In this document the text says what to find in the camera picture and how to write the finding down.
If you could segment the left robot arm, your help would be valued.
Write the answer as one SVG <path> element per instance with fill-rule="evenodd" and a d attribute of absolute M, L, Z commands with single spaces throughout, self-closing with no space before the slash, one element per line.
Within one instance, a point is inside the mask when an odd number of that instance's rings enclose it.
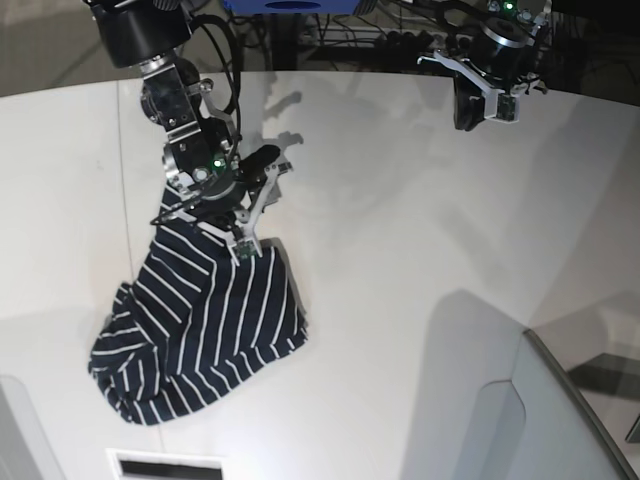
<path fill-rule="evenodd" d="M 464 1 L 436 4 L 444 44 L 429 48 L 417 63 L 452 73 L 457 130 L 470 132 L 484 121 L 516 123 L 521 97 L 545 89 L 536 68 L 549 13 L 545 8 L 534 16 L 516 1 L 489 1 L 483 9 Z"/>

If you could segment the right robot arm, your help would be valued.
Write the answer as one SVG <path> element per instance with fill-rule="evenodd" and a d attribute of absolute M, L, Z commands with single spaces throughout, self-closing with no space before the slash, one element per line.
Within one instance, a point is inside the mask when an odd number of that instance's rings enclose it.
<path fill-rule="evenodd" d="M 276 145 L 246 157 L 239 153 L 241 110 L 238 44 L 224 20 L 189 15 L 181 1 L 90 1 L 101 41 L 117 68 L 136 67 L 140 104 L 167 136 L 163 168 L 178 200 L 152 220 L 156 227 L 183 221 L 221 239 L 235 261 L 259 256 L 255 234 L 265 207 L 276 201 L 278 177 L 287 170 Z M 177 50 L 197 29 L 218 27 L 230 49 L 223 66 L 228 105 L 213 100 L 213 82 Z"/>

